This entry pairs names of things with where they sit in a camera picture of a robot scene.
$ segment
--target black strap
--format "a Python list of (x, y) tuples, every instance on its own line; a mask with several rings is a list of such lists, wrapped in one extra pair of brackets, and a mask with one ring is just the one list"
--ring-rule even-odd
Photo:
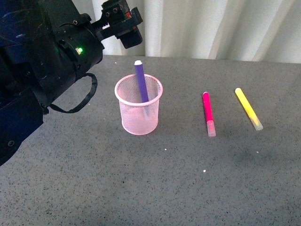
[(91, 98), (94, 96), (95, 92), (96, 92), (96, 88), (97, 88), (97, 78), (95, 77), (94, 74), (91, 73), (86, 73), (83, 77), (89, 76), (92, 78), (92, 86), (91, 86), (91, 90), (90, 92), (86, 95), (85, 99), (82, 100), (82, 102), (77, 105), (75, 108), (69, 110), (69, 111), (65, 111), (62, 108), (51, 104), (49, 107), (51, 107), (52, 110), (55, 110), (57, 112), (62, 112), (62, 113), (76, 113), (79, 112), (84, 106), (87, 105), (87, 103), (89, 103), (89, 101), (91, 100)]

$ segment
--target magenta marker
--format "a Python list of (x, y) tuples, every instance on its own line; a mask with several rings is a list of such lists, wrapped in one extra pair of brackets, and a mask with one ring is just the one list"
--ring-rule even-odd
[(203, 103), (204, 103), (205, 116), (207, 122), (208, 136), (215, 137), (216, 133), (215, 133), (215, 127), (213, 122), (210, 96), (208, 92), (203, 93)]

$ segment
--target curtain fold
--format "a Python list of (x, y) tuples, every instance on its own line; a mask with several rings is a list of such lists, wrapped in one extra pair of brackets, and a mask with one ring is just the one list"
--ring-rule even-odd
[[(101, 17), (105, 0), (73, 0)], [(127, 0), (138, 7), (143, 43), (115, 37), (104, 54), (301, 63), (301, 0)]]

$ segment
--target pink mesh pen holder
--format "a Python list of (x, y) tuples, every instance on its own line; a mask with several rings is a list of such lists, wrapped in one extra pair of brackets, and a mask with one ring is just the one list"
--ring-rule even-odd
[(161, 82), (144, 74), (149, 101), (142, 103), (135, 74), (128, 75), (116, 84), (123, 128), (135, 135), (152, 132), (158, 124), (159, 99), (163, 93)]

